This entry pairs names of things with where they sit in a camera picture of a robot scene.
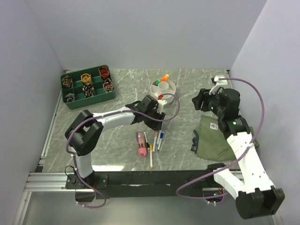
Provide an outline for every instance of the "gray floor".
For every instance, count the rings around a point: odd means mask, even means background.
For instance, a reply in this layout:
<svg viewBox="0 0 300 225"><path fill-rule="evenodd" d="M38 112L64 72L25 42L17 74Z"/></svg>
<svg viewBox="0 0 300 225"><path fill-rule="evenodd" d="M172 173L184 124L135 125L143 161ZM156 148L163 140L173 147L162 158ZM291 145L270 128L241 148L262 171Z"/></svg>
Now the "gray floor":
<svg viewBox="0 0 300 225"><path fill-rule="evenodd" d="M72 165L71 156L66 153L64 133L78 113L88 109L92 113L104 113L123 107L135 100L142 100L149 93L150 83L165 74L176 84L176 95L180 98L180 112L169 122L163 123L165 136L159 153L153 156L153 170L193 170L206 169L212 161L197 158L190 151L193 130L199 124L201 115L210 112L195 111L191 99L201 88L212 87L211 78L227 75L226 70L201 69L133 69L112 70L112 78L117 91L116 98L85 108L69 110L60 102L57 111L54 132L50 141L43 172L62 172ZM177 107L173 101L165 110L166 118L171 117ZM140 158L137 153L136 132L146 131L150 143L153 143L154 131L143 123L116 127L101 134L98 145L92 152L92 164L95 171L146 171L150 169L149 156Z"/></svg>
<svg viewBox="0 0 300 225"><path fill-rule="evenodd" d="M179 197L112 198L83 209L74 193L32 193L23 225L274 225L270 216L243 220L234 200L207 205Z"/></svg>

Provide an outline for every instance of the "blue marker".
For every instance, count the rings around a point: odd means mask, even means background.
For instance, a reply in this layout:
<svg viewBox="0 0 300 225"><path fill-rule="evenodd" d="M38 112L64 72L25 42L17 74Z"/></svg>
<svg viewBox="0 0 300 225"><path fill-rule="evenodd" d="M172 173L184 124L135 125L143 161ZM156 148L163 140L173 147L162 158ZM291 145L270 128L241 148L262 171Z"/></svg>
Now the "blue marker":
<svg viewBox="0 0 300 225"><path fill-rule="evenodd" d="M160 150L160 145L161 145L161 141L162 141L163 137L164 137L164 132L161 132L160 139L159 139L159 144L158 144L158 148L157 148L158 151Z"/></svg>

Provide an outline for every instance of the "green object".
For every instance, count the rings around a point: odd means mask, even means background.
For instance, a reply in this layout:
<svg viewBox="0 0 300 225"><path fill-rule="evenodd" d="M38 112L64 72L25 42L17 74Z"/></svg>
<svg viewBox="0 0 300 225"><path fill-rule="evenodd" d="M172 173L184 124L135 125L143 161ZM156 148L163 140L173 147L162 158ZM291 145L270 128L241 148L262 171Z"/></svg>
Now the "green object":
<svg viewBox="0 0 300 225"><path fill-rule="evenodd" d="M64 74L60 77L60 80L62 80L65 76L70 76L72 79L73 86L72 86L72 88L69 88L69 89L64 89L64 87L62 86L62 82L60 82L61 91L62 91L61 98L63 101L67 94L74 94L74 97L75 97L74 101L65 102L65 104L67 105L67 107L69 109L77 109L77 108L85 107L85 106L96 104L99 102L108 101L108 100L114 99L116 97L115 87L114 87L113 91L108 92L108 93L105 93L105 91L103 89L103 82L106 79L102 80L102 78L100 76L99 69L101 69L102 67L107 67L107 69L109 70L108 66L105 65L105 66L99 66L99 67L93 67L93 68L89 68L89 69L79 70L76 72ZM93 96L93 97L85 97L84 96L83 83L81 81L81 75L83 75L83 74L90 74L92 77L92 84L94 86L94 91L95 91L95 96ZM109 78L113 83L110 71L109 71L109 76L107 78Z"/></svg>
<svg viewBox="0 0 300 225"><path fill-rule="evenodd" d="M158 79L157 81L156 81L156 86L158 86L158 84L161 82L161 79Z"/></svg>
<svg viewBox="0 0 300 225"><path fill-rule="evenodd" d="M193 142L198 157L217 162L236 160L233 150L218 127L217 119L202 115L200 125L196 127L194 133L196 137ZM254 146L259 147L257 140Z"/></svg>

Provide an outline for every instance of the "yellow marker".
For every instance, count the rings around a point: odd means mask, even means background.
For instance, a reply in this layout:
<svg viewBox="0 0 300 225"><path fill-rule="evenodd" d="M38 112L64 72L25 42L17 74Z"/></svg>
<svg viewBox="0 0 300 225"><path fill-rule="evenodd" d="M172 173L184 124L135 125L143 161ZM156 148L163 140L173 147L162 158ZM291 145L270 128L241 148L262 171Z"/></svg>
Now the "yellow marker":
<svg viewBox="0 0 300 225"><path fill-rule="evenodd" d="M150 168L153 169L153 161L152 161L152 145L150 145Z"/></svg>
<svg viewBox="0 0 300 225"><path fill-rule="evenodd" d="M169 75L166 74L166 75L161 79L161 82L166 82L168 78L169 78Z"/></svg>

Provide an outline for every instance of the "table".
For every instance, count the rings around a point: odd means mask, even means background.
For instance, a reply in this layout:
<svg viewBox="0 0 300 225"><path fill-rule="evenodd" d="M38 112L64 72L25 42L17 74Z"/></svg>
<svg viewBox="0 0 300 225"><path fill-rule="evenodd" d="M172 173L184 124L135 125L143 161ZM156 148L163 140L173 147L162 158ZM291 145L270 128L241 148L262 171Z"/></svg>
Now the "table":
<svg viewBox="0 0 300 225"><path fill-rule="evenodd" d="M228 77L226 70L113 69L111 74L116 89L115 99L76 110L68 109L60 101L43 172L63 172L67 165L73 165L71 156L65 150L64 133L80 111L88 109L91 113L104 113L119 109L136 100L142 100L149 94L151 82L165 74L169 74L171 81L177 86L176 95L180 99L180 112L172 121L163 123L165 136L161 151L153 155L152 170L204 170L207 165L215 163L198 158L190 150L194 137L193 130L199 125L201 115L214 116L211 112L195 111L192 98L201 88L212 87L210 80L212 77L216 75ZM177 103L174 100L165 110L165 118L171 117L176 107ZM145 158L138 156L135 134L139 131L146 131L149 142L153 144L154 131L144 123L120 126L103 132L91 154L93 169L95 171L151 170L149 156Z"/></svg>

